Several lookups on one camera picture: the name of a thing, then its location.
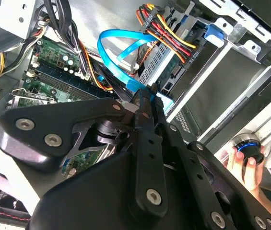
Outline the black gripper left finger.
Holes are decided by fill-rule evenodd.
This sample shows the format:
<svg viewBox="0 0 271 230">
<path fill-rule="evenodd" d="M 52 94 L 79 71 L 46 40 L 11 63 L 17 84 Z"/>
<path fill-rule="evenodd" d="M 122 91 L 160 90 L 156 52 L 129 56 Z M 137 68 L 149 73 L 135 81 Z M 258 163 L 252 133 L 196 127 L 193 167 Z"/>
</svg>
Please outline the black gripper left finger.
<svg viewBox="0 0 271 230">
<path fill-rule="evenodd" d="M 139 89 L 127 105 L 111 98 L 15 108 L 0 115 L 0 190 L 20 200 L 30 215 L 42 196 L 63 181 L 66 159 L 99 145 L 133 155 L 132 202 L 143 202 L 142 173 L 163 179 L 162 138 L 155 125 L 163 102 Z"/>
</svg>

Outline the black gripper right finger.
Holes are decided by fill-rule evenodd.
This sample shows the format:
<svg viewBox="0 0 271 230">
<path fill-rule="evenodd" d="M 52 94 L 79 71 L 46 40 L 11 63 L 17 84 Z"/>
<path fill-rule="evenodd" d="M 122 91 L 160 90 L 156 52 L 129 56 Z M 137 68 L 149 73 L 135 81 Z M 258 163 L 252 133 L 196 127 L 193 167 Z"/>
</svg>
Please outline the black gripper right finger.
<svg viewBox="0 0 271 230">
<path fill-rule="evenodd" d="M 185 144 L 166 122 L 155 85 L 149 88 L 156 131 L 163 137 L 168 212 L 153 230 L 271 230 L 268 211 L 201 143 Z"/>
</svg>

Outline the person's hand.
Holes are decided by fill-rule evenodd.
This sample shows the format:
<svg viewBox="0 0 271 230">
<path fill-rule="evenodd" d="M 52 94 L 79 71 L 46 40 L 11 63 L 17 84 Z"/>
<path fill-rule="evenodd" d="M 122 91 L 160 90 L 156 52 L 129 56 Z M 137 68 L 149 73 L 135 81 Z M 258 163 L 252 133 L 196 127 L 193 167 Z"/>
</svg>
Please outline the person's hand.
<svg viewBox="0 0 271 230">
<path fill-rule="evenodd" d="M 262 181 L 264 161 L 260 164 L 250 157 L 243 166 L 244 154 L 232 147 L 228 152 L 228 161 L 224 163 L 227 170 L 253 195 L 258 196 Z"/>
</svg>

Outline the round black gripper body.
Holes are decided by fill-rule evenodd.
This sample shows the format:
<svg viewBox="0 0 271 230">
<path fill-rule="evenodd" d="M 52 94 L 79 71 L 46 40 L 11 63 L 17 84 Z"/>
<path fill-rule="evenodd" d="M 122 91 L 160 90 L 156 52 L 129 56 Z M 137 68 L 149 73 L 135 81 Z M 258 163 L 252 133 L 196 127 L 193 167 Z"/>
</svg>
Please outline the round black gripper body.
<svg viewBox="0 0 271 230">
<path fill-rule="evenodd" d="M 151 230 L 168 212 L 164 178 L 152 178 L 153 169 L 144 172 L 143 202 L 131 197 L 133 155 L 116 153 L 87 171 L 74 176 L 47 192 L 38 203 L 27 226 L 29 230 Z"/>
</svg>

